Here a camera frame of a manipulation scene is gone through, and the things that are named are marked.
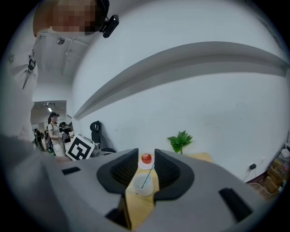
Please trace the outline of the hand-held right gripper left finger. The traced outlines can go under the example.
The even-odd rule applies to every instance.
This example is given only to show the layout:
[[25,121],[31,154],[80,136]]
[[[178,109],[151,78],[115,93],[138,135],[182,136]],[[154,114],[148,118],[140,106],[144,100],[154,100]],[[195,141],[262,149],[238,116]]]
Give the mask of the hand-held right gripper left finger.
[[138,149],[45,168],[67,218],[68,232],[131,232],[126,189],[138,169]]

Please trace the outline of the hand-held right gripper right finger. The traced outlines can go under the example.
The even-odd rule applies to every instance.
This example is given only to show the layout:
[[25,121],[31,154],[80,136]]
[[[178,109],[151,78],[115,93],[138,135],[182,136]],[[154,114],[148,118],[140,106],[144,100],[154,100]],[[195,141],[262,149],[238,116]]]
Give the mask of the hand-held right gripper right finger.
[[247,232],[266,203],[221,166],[155,150],[159,190],[154,209],[136,232]]

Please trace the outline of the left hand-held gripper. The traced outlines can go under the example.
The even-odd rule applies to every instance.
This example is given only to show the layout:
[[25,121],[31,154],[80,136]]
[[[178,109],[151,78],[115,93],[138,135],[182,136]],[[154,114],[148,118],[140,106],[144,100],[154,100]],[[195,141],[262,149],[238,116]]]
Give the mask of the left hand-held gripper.
[[70,145],[66,148],[65,155],[71,160],[87,160],[102,154],[100,143],[95,143],[82,134],[74,136]]

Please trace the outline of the green star-shaped wire object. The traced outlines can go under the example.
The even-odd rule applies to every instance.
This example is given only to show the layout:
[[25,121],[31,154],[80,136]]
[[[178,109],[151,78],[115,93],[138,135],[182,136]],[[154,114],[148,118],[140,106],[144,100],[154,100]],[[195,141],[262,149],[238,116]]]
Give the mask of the green star-shaped wire object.
[[146,183],[148,177],[150,176],[150,173],[151,173],[152,169],[154,168],[154,166],[155,166],[155,162],[153,163],[152,167],[150,168],[150,171],[149,171],[149,173],[147,174],[147,176],[146,176],[146,178],[145,178],[145,180],[144,180],[144,182],[143,182],[143,184],[142,184],[141,189],[143,189],[143,187],[144,187],[144,185],[145,185],[145,183]]

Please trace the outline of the black office chair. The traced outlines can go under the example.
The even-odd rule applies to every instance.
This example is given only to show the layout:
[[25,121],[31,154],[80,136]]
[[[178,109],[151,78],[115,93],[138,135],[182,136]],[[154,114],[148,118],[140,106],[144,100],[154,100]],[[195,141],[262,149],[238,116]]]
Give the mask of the black office chair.
[[91,130],[91,138],[95,144],[98,144],[101,152],[104,155],[108,155],[110,153],[116,153],[116,151],[112,148],[109,148],[108,143],[102,134],[102,123],[100,121],[95,121],[90,125]]

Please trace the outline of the green potted plant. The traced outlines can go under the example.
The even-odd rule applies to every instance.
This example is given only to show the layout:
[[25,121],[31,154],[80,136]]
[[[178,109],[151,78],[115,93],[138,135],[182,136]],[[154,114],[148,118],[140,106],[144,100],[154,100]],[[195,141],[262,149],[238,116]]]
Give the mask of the green potted plant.
[[192,143],[192,138],[186,131],[179,131],[177,136],[171,136],[167,139],[170,141],[175,153],[183,154],[183,148]]

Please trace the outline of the light wooden table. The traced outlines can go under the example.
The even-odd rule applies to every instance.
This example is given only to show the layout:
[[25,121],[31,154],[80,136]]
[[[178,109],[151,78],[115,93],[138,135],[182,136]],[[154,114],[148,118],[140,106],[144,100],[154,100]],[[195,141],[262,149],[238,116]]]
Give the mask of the light wooden table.
[[153,211],[153,196],[154,193],[159,191],[159,181],[156,171],[154,169],[149,170],[138,167],[135,174],[142,173],[150,174],[153,181],[153,193],[149,196],[140,196],[133,190],[132,183],[129,184],[126,190],[126,204],[132,231],[135,231]]

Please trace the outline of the white plate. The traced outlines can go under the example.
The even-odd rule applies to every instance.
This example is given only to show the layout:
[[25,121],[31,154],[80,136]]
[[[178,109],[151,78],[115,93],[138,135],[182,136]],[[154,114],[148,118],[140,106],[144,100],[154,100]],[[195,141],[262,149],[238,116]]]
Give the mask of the white plate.
[[138,166],[139,168],[143,169],[143,170],[150,170],[152,167],[154,167],[154,163],[155,163],[155,160],[151,160],[150,163],[146,164],[144,163],[142,160],[140,160],[138,162]]

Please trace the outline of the cardboard box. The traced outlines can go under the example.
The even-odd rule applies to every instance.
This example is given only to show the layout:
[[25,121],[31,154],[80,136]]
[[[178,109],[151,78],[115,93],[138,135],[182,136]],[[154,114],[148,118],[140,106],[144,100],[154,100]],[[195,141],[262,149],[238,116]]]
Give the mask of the cardboard box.
[[267,170],[265,185],[269,190],[270,194],[275,194],[283,190],[289,178],[290,178],[289,163],[283,162],[279,159],[274,159],[272,164],[269,166]]

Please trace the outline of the white router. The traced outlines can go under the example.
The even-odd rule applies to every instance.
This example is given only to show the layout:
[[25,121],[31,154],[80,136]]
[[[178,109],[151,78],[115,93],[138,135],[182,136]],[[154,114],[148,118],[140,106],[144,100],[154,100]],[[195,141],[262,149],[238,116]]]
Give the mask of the white router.
[[290,158],[290,143],[285,143],[285,147],[281,150],[284,158]]

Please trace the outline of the black clip-on microphone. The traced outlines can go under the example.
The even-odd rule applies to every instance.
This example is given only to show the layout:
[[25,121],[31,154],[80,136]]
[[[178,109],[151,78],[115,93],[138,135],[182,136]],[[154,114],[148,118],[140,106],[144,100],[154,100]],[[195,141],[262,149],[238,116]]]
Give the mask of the black clip-on microphone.
[[36,67],[36,61],[33,55],[29,57],[28,70],[32,72]]

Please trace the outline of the person's white shirt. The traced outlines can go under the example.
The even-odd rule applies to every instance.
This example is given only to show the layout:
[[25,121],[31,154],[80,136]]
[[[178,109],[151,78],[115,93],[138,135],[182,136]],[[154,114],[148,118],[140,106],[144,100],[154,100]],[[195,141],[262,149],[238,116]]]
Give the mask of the person's white shirt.
[[34,105],[38,69],[28,70],[33,55],[35,35],[32,27],[19,29],[12,38],[0,66],[0,133],[32,142],[34,133],[30,121]]

